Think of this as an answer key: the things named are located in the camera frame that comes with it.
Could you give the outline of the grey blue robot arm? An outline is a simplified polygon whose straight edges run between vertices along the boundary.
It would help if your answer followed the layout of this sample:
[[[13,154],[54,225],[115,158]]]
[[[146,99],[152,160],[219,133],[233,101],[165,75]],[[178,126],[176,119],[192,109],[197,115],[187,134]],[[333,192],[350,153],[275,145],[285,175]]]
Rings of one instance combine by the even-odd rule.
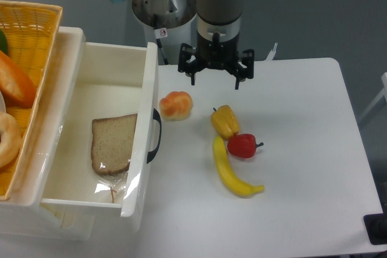
[[[227,71],[236,83],[253,78],[255,52],[238,50],[244,0],[131,1],[165,64],[176,63],[191,80],[204,69]]]

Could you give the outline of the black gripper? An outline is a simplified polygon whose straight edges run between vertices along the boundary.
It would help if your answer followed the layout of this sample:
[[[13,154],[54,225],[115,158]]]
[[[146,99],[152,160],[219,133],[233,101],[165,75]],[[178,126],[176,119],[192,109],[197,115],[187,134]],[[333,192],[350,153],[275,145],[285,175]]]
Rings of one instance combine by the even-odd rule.
[[[195,84],[196,73],[205,68],[226,70],[235,77],[235,90],[246,79],[254,78],[255,51],[253,49],[238,52],[239,35],[230,40],[205,39],[197,34],[197,47],[182,43],[178,57],[178,72],[185,73]]]

